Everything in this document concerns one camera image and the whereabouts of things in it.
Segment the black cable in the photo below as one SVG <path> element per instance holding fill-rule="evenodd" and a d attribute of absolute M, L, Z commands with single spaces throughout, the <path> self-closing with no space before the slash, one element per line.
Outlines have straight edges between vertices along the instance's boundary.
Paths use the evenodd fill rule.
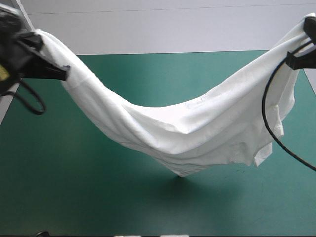
<path fill-rule="evenodd" d="M 20 81 L 21 85 L 27 89 L 36 99 L 37 102 L 41 105 L 41 109 L 37 110 L 33 106 L 30 105 L 29 102 L 27 102 L 24 98 L 22 98 L 19 94 L 14 93 L 12 91 L 6 91 L 5 93 L 2 93 L 1 96 L 11 95 L 15 98 L 17 98 L 29 111 L 31 111 L 33 114 L 36 115 L 42 115 L 46 111 L 46 105 L 43 102 L 43 100 L 40 98 L 40 96 L 24 81 Z"/>
<path fill-rule="evenodd" d="M 309 44 L 311 44 L 312 41 L 309 41 L 303 45 L 301 45 L 300 47 L 298 47 L 297 49 L 295 49 L 292 54 L 297 53 L 298 51 L 300 51 L 302 48 L 305 48 L 306 46 L 308 46 Z M 300 158 L 298 155 L 296 155 L 295 153 L 293 153 L 292 151 L 290 151 L 282 142 L 280 142 L 280 140 L 275 136 L 275 134 L 272 132 L 272 130 L 269 127 L 268 121 L 267 121 L 267 117 L 266 117 L 266 98 L 267 98 L 267 94 L 268 94 L 268 90 L 270 87 L 270 84 L 273 80 L 273 78 L 275 77 L 276 73 L 278 72 L 278 70 L 280 69 L 280 67 L 285 63 L 287 58 L 284 58 L 279 64 L 278 66 L 275 68 L 275 70 L 272 72 L 269 81 L 266 85 L 265 91 L 263 93 L 263 97 L 262 97 L 262 117 L 263 117 L 263 121 L 265 123 L 265 126 L 268 130 L 268 132 L 270 133 L 270 135 L 273 137 L 273 139 L 282 147 L 283 150 L 285 150 L 288 154 L 290 154 L 292 157 L 294 157 L 295 159 L 297 159 L 300 163 L 306 165 L 308 168 L 316 171 L 316 167 L 309 164 L 308 162 L 306 162 L 305 160 L 303 160 L 302 158 Z"/>

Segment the green table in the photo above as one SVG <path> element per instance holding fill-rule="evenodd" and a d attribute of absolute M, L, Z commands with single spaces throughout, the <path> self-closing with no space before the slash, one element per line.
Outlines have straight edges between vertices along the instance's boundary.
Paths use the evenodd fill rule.
<path fill-rule="evenodd" d="M 263 51 L 80 58 L 143 106 L 197 97 Z M 179 178 L 103 135 L 56 80 L 27 80 L 43 116 L 13 100 L 0 126 L 0 235 L 316 235 L 316 174 L 276 144 L 258 168 L 214 166 Z M 316 164 L 316 98 L 300 72 L 282 141 Z"/>

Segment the black clamp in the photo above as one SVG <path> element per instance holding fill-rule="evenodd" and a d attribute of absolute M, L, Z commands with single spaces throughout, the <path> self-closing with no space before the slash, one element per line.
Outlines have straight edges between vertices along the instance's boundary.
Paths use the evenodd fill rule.
<path fill-rule="evenodd" d="M 40 53 L 43 41 L 40 35 L 22 30 L 22 15 L 15 8 L 0 4 L 0 96 L 19 99 L 32 113 L 41 115 L 45 104 L 22 78 L 66 80 L 70 66 L 60 67 Z M 39 102 L 41 110 L 31 106 L 15 92 L 8 91 L 20 83 Z"/>
<path fill-rule="evenodd" d="M 297 53 L 296 56 L 292 52 L 287 53 L 285 63 L 294 70 L 316 68 L 316 18 L 307 17 L 304 22 L 303 30 L 315 45 L 301 53 Z"/>

